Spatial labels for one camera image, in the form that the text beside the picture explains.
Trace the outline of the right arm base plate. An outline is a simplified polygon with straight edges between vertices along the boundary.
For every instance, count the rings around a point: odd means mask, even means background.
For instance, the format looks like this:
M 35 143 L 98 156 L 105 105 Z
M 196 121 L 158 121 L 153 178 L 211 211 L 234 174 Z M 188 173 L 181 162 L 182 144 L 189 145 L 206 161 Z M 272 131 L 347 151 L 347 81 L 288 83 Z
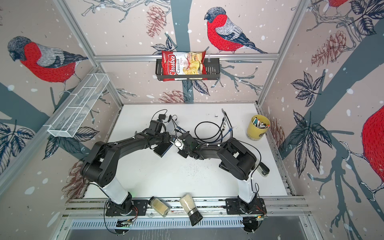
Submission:
M 250 203 L 240 198 L 225 199 L 225 209 L 228 215 L 266 215 L 267 210 L 262 198 L 254 197 Z

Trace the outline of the black network switch box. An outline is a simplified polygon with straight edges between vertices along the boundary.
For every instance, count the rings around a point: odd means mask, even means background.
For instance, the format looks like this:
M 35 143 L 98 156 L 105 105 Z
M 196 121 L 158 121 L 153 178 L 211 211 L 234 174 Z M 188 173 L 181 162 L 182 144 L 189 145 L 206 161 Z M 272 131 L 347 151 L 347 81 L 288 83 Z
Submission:
M 162 158 L 172 146 L 171 142 L 159 144 L 154 148 L 154 153 Z

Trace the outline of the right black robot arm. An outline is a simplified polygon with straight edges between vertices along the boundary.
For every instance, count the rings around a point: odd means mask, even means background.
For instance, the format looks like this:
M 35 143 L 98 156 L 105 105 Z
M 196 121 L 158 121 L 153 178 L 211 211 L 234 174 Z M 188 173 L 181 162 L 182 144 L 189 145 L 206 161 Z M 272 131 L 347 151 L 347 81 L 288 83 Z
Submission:
M 190 133 L 180 137 L 171 138 L 178 149 L 178 154 L 184 158 L 191 157 L 196 160 L 219 159 L 219 167 L 232 174 L 238 181 L 238 200 L 243 212 L 250 212 L 257 204 L 256 184 L 252 182 L 253 173 L 259 171 L 267 176 L 270 169 L 257 158 L 245 142 L 230 138 L 221 144 L 199 143 Z

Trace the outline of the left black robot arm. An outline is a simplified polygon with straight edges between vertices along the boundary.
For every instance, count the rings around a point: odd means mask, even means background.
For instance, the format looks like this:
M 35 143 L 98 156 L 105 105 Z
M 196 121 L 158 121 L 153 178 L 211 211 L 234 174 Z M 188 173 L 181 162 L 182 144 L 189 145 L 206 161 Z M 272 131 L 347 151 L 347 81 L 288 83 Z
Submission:
M 118 162 L 128 154 L 153 145 L 156 146 L 153 151 L 159 157 L 163 157 L 173 145 L 171 135 L 161 120 L 152 120 L 147 129 L 131 138 L 111 143 L 97 142 L 84 160 L 81 175 L 96 183 L 119 210 L 128 213 L 134 204 L 131 193 L 116 178 Z

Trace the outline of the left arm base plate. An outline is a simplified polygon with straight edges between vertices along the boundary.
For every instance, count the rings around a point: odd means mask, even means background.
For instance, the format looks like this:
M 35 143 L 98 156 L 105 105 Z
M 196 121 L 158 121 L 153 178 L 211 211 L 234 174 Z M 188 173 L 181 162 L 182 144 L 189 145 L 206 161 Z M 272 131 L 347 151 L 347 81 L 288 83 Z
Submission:
M 108 201 L 105 215 L 107 217 L 145 216 L 148 202 L 148 200 L 130 199 L 118 205 L 112 201 Z

